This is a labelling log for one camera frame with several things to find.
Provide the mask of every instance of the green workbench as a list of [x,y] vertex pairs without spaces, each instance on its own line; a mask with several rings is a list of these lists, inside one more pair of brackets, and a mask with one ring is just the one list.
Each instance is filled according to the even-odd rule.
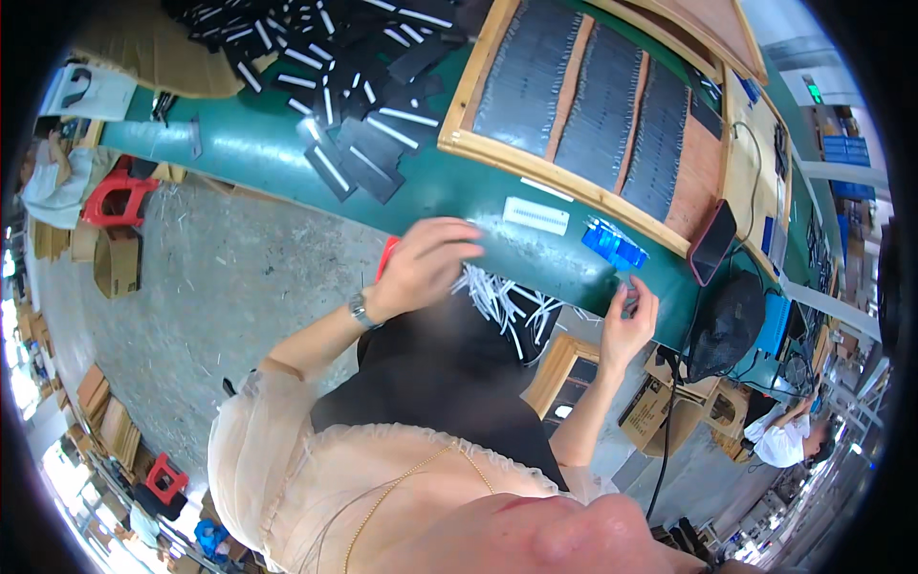
[[[616,18],[604,13],[599,14],[599,18],[627,32],[632,40],[667,67],[681,71],[679,75],[686,79],[681,60],[671,51]],[[448,107],[470,51],[465,47],[453,52],[434,71],[446,86],[446,93],[430,98],[434,109],[444,111]],[[281,62],[273,64],[263,74],[265,82],[284,66]],[[767,92],[794,138],[797,129],[805,129],[800,111],[773,67],[769,68],[769,77],[771,85]],[[526,186],[519,177],[499,169],[440,152],[433,138],[417,156],[402,156],[398,170],[405,176],[406,184],[386,205],[380,205],[362,189],[341,203],[304,157],[305,143],[295,131],[302,116],[287,107],[286,100],[286,94],[281,92],[268,91],[256,96],[248,89],[227,99],[181,98],[169,112],[169,126],[166,127],[162,123],[149,122],[152,92],[138,88],[126,120],[106,124],[101,144],[138,157],[182,165],[194,172],[259,189],[393,235],[404,233],[422,218],[448,215],[471,219],[486,232],[482,243],[487,254],[476,261],[477,265],[582,309],[605,314],[619,279],[627,273],[616,274],[611,265],[580,243],[586,231],[582,222],[590,215],[600,215],[595,210]],[[203,148],[203,154],[196,160],[191,158],[188,123],[194,116],[199,118]],[[505,223],[502,218],[504,202],[511,196],[570,213],[565,236]],[[796,167],[793,201],[799,204],[800,219],[803,220],[804,212],[809,217],[810,199]],[[630,230],[620,221],[613,219],[613,222]],[[793,247],[788,249],[785,272],[791,280],[805,282],[811,275],[805,257],[806,224],[801,224],[800,232],[800,226],[793,223],[797,222],[793,221],[791,226],[789,243]],[[637,274],[660,297],[654,339],[678,348],[691,321],[699,288],[684,259],[637,231],[630,230],[630,236],[649,254]],[[734,269],[753,268],[743,255],[734,258],[733,266]],[[726,270],[722,268],[719,273],[726,273]],[[761,370],[759,377],[770,382],[774,366],[760,363],[750,375]]]

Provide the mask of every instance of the beige sheer blouse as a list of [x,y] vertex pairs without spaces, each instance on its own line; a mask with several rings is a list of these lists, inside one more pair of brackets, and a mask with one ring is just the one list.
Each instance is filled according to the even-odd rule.
[[[223,403],[210,430],[207,474],[217,513],[273,571],[309,569],[314,542],[336,512],[453,443],[476,461],[495,492],[562,495],[585,504],[600,495],[585,467],[561,467],[570,488],[562,492],[541,470],[432,429],[334,425],[314,433],[309,412],[315,399],[309,383],[255,371]],[[480,477],[470,473],[469,479]]]

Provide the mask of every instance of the smartphone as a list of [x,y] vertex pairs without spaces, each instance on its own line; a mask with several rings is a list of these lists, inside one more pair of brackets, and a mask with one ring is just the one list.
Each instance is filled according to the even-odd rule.
[[688,266],[699,285],[704,287],[711,282],[735,235],[736,219],[730,204],[726,199],[719,199],[688,248]]

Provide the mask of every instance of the wristwatch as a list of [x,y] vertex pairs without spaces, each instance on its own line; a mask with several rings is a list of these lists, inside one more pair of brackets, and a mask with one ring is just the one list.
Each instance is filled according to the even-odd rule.
[[351,302],[348,305],[351,316],[357,319],[360,324],[372,331],[373,329],[379,329],[383,326],[383,323],[374,323],[370,321],[370,318],[366,316],[366,298],[364,294],[360,291],[357,291],[351,295]]

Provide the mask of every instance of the green exit sign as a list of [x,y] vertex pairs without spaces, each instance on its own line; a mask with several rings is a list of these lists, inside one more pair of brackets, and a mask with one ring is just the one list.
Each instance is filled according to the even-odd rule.
[[819,87],[812,80],[812,76],[803,76],[803,82],[806,84],[806,89],[810,91],[812,101],[821,104],[823,102],[823,93],[819,91]]

